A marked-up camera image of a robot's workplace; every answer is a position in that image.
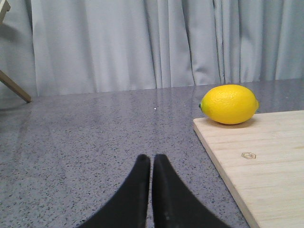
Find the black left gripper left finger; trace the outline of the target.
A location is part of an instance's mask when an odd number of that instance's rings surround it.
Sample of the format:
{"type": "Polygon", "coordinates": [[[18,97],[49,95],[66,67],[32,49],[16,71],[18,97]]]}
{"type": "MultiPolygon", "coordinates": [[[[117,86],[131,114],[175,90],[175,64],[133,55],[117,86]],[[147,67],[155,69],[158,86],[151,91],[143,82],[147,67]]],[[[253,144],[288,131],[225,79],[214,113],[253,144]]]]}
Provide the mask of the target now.
{"type": "Polygon", "coordinates": [[[140,154],[119,190],[80,228],[146,227],[150,158],[140,154]]]}

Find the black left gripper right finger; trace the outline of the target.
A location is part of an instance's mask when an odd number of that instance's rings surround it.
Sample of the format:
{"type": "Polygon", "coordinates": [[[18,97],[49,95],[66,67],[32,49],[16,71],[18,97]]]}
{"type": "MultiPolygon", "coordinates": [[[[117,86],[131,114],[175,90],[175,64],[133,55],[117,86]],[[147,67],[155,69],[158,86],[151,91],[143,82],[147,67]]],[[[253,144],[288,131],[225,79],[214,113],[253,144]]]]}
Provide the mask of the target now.
{"type": "Polygon", "coordinates": [[[156,228],[229,227],[191,193],[164,154],[154,158],[152,210],[156,228]]]}

